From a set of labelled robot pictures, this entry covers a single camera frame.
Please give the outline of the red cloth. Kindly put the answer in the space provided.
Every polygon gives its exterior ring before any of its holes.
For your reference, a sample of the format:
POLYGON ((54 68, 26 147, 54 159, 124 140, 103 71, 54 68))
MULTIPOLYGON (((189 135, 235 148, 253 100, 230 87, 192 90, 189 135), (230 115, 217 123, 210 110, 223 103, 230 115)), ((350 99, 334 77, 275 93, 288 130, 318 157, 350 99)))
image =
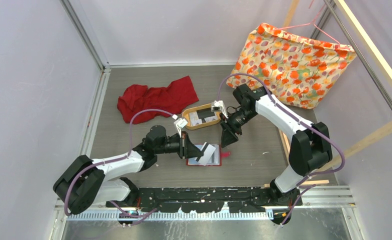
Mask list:
POLYGON ((164 87, 133 84, 118 97, 117 109, 124 122, 129 124, 132 117, 142 110, 159 109, 177 115, 198 101, 191 78, 185 76, 164 87))

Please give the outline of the white magnetic stripe card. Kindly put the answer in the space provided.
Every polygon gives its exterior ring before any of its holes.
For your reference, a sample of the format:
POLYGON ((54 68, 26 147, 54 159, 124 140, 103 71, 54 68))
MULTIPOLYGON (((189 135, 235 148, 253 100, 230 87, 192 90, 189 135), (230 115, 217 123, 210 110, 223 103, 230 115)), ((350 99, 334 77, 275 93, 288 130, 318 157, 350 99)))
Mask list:
POLYGON ((202 156, 196 158, 199 165, 206 166, 211 162, 212 157, 215 155, 216 148, 205 142, 201 148, 202 156))

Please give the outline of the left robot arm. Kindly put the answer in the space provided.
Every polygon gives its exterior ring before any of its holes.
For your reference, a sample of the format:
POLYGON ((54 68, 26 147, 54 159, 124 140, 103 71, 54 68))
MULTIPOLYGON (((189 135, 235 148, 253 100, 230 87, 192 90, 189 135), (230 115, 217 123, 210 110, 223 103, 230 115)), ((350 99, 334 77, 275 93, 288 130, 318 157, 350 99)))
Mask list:
POLYGON ((154 125, 141 143, 129 152, 101 159, 78 156, 60 175, 53 191, 64 203, 67 216, 78 215, 96 203, 115 201, 132 207, 138 188, 125 177, 152 167, 160 154, 177 154, 180 159, 202 160, 208 143, 197 147, 186 131, 168 136, 161 125, 154 125))

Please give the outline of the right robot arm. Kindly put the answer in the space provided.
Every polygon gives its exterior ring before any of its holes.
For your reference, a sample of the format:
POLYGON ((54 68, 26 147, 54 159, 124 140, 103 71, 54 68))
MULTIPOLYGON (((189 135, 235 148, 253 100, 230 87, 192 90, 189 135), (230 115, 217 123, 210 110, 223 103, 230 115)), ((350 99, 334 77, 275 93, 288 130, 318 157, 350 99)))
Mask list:
POLYGON ((220 114, 220 145, 225 148, 236 143, 243 134, 242 126, 256 116, 266 118, 281 130, 290 142, 289 165, 270 182, 267 195, 275 205, 283 205, 298 183, 332 160, 332 146, 327 141, 330 135, 324 123, 300 117, 268 93, 263 87, 252 90, 246 84, 232 92, 239 107, 233 113, 220 114))

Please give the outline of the pink clothes hanger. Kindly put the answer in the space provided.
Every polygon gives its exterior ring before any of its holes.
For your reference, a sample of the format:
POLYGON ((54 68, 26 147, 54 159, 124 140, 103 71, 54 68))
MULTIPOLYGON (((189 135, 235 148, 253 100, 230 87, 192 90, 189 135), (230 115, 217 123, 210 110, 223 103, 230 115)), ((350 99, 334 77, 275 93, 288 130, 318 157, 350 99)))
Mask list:
POLYGON ((309 22, 290 25, 295 15, 295 11, 297 10, 297 7, 299 5, 299 2, 299 0, 293 0, 291 2, 284 20, 284 26, 280 27, 279 30, 290 30, 295 28, 313 26, 313 31, 309 37, 310 39, 317 39, 320 34, 323 34, 327 36, 330 40, 332 40, 334 43, 340 44, 337 39, 335 39, 323 29, 327 25, 328 19, 330 18, 331 13, 335 10, 336 5, 332 3, 331 0, 324 0, 324 3, 322 4, 321 8, 318 10, 313 19, 311 19, 309 22))

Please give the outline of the red card holder wallet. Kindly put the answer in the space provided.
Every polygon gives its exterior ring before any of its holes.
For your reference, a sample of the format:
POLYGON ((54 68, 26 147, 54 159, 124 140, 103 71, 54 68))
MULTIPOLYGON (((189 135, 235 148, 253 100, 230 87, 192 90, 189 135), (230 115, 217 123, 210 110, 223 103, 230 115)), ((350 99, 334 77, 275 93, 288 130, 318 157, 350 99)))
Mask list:
POLYGON ((207 159, 202 157, 198 160, 197 157, 188 158, 186 160, 187 166, 203 166, 203 167, 220 167, 222 165, 222 159, 227 158, 231 155, 230 151, 222 152, 221 147, 218 144, 212 144, 211 147, 207 147, 204 153, 212 153, 211 157, 207 159))

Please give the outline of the wooden frame rack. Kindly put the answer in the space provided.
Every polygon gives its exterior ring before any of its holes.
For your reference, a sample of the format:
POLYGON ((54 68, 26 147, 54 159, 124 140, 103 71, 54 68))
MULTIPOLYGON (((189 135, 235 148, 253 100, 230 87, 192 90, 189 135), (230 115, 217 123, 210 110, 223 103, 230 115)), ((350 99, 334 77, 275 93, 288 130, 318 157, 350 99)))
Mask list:
POLYGON ((313 178, 335 174, 352 189, 392 190, 392 0, 328 0, 320 29, 357 58, 315 109, 344 156, 313 178))

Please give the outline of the white numbered card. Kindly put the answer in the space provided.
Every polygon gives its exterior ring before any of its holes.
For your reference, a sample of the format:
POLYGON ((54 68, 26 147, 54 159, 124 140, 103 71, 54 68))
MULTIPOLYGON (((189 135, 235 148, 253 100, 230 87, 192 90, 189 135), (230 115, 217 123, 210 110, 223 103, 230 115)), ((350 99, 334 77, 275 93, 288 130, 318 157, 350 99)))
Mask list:
POLYGON ((192 127, 197 126, 197 125, 201 125, 203 123, 203 120, 198 118, 198 115, 197 115, 196 111, 190 112, 188 114, 188 117, 189 117, 189 120, 190 120, 190 125, 192 127))

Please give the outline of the floral fabric bag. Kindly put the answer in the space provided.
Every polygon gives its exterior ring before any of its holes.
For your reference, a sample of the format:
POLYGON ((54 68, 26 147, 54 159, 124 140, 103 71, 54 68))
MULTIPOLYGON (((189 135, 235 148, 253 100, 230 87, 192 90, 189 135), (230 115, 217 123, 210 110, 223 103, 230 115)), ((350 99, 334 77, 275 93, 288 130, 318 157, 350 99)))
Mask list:
POLYGON ((268 87, 286 105, 314 109, 357 57, 352 46, 311 39, 261 23, 249 33, 226 83, 268 87))

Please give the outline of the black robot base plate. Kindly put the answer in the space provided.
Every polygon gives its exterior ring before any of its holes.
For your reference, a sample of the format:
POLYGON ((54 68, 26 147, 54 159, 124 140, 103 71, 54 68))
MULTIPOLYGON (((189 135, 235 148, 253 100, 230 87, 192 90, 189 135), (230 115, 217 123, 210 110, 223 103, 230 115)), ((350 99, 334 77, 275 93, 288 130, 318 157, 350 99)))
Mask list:
POLYGON ((300 194, 298 189, 273 195, 269 188, 249 187, 141 187, 133 190, 121 208, 138 208, 161 213, 218 213, 228 207, 230 213, 260 213, 265 207, 289 209, 300 194))

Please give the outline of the aluminium frame rail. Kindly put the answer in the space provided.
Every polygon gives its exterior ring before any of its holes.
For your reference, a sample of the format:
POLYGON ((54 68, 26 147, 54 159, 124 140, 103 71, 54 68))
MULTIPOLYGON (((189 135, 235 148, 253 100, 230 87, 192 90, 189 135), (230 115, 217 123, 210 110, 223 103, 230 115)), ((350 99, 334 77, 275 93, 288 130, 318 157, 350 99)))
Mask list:
MULTIPOLYGON (((374 70, 356 44, 352 45, 364 68, 392 109, 392 99, 383 88, 374 70)), ((64 203, 67 216, 80 215, 94 205, 117 208, 118 221, 124 226, 140 224, 154 213, 196 212, 217 213, 227 206, 231 214, 259 213, 275 224, 286 224, 303 194, 316 187, 312 176, 340 171, 347 158, 392 133, 392 121, 366 136, 338 158, 332 158, 336 144, 328 136, 326 126, 308 123, 274 99, 269 90, 249 92, 247 87, 236 91, 245 107, 232 120, 222 122, 228 143, 237 141, 237 130, 253 118, 262 115, 291 137, 287 169, 264 187, 167 187, 138 188, 125 173, 137 173, 151 167, 159 154, 177 153, 182 159, 201 160, 214 154, 215 148, 205 143, 197 148, 183 131, 184 119, 176 118, 177 133, 167 136, 161 125, 153 126, 142 142, 128 152, 103 159, 80 155, 53 186, 64 203)))

